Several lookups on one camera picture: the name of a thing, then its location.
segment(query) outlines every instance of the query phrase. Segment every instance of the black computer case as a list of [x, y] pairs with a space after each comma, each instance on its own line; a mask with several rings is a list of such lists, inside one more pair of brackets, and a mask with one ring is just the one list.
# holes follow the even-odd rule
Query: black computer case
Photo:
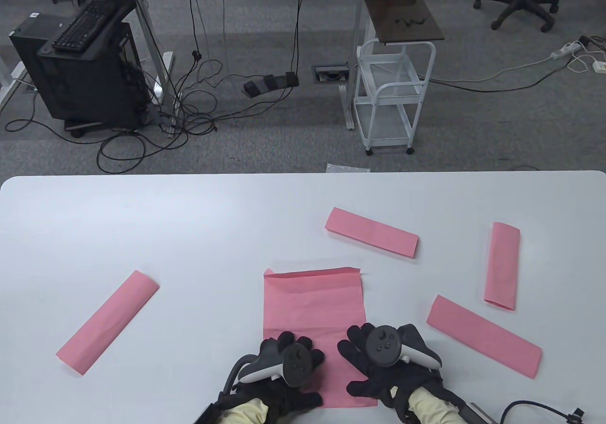
[[57, 52], [52, 39], [65, 21], [40, 14], [11, 35], [52, 117], [65, 130], [140, 127], [150, 95], [129, 24], [110, 22], [82, 53]]

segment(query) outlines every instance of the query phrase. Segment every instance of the office chair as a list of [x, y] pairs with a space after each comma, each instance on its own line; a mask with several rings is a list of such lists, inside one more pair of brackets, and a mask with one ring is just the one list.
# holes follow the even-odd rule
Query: office chair
[[[559, 9], [558, 3], [560, 2], [560, 0], [491, 0], [491, 1], [498, 1], [498, 2], [506, 3], [509, 5], [500, 14], [498, 19], [496, 19], [490, 25], [490, 27], [493, 30], [496, 30], [503, 23], [503, 21], [509, 17], [509, 15], [511, 15], [515, 11], [524, 9], [528, 12], [532, 12], [534, 15], [539, 16], [540, 18], [542, 18], [545, 21], [545, 24], [543, 24], [543, 26], [541, 26], [541, 31], [543, 33], [547, 33], [549, 30], [551, 30], [556, 21], [547, 11], [545, 11], [543, 9], [543, 7], [541, 7], [539, 5], [550, 4], [551, 6], [549, 8], [549, 12], [552, 14], [555, 14], [558, 12], [558, 9]], [[473, 3], [473, 7], [474, 7], [474, 9], [480, 9], [482, 7], [482, 1], [476, 0]]]

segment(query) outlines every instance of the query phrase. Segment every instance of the power strip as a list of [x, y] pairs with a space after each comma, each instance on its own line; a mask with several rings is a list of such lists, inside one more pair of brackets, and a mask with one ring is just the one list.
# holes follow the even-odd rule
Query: power strip
[[577, 52], [578, 50], [580, 50], [582, 48], [583, 48], [583, 46], [579, 43], [566, 44], [560, 50], [556, 50], [555, 52], [552, 52], [552, 54], [550, 56], [552, 57], [552, 59], [558, 59], [558, 58], [562, 58], [563, 56]]

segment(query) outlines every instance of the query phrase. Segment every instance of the pink napkin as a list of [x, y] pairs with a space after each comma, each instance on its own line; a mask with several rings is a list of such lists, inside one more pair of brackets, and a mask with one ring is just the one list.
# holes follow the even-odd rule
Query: pink napkin
[[282, 331], [296, 337], [307, 336], [326, 357], [314, 373], [312, 391], [319, 391], [326, 408], [376, 406], [373, 398], [352, 397], [347, 383], [366, 380], [337, 351], [337, 343], [347, 338], [347, 328], [366, 322], [360, 270], [305, 271], [264, 275], [265, 305], [263, 338], [277, 338]]
[[160, 286], [135, 271], [61, 347], [57, 356], [84, 375]]
[[419, 237], [384, 223], [334, 208], [326, 229], [410, 258], [415, 257]]
[[517, 262], [520, 231], [511, 225], [495, 222], [490, 239], [489, 270], [484, 300], [503, 309], [516, 309]]
[[470, 310], [437, 295], [427, 324], [501, 364], [535, 378], [541, 349]]

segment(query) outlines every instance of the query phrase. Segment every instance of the black glove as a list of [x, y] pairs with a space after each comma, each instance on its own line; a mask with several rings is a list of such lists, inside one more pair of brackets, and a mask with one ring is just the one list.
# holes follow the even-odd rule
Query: black glove
[[[438, 370], [430, 370], [413, 362], [404, 361], [398, 361], [391, 367], [374, 365], [366, 355], [366, 340], [373, 329], [374, 326], [370, 323], [363, 324], [362, 327], [352, 326], [347, 329], [349, 340], [342, 340], [337, 345], [340, 355], [368, 377], [365, 381], [351, 381], [347, 385], [349, 394], [355, 397], [380, 399], [385, 406], [396, 410], [402, 422], [416, 420], [416, 416], [409, 411], [409, 397], [419, 387], [426, 388], [437, 398], [446, 400], [459, 409], [465, 405], [461, 398], [444, 388]], [[413, 325], [398, 328], [398, 333], [401, 335], [405, 332], [408, 337], [420, 337]], [[398, 387], [395, 397], [391, 394], [393, 387]]]
[[[276, 341], [275, 339], [264, 340], [261, 342], [259, 351], [269, 340]], [[277, 338], [279, 352], [281, 353], [294, 342], [293, 333], [283, 332]], [[312, 340], [308, 337], [300, 337], [296, 342], [310, 350], [312, 369], [315, 370], [324, 361], [324, 353], [320, 350], [312, 350]], [[307, 411], [322, 406], [320, 394], [317, 392], [303, 393], [299, 391], [299, 388], [286, 385], [282, 378], [276, 380], [266, 378], [254, 383], [238, 383], [233, 389], [236, 391], [235, 394], [221, 392], [219, 400], [209, 405], [195, 424], [214, 424], [223, 411], [247, 403], [254, 398], [259, 398], [268, 407], [265, 424], [276, 424], [279, 417], [286, 416], [292, 411]]]

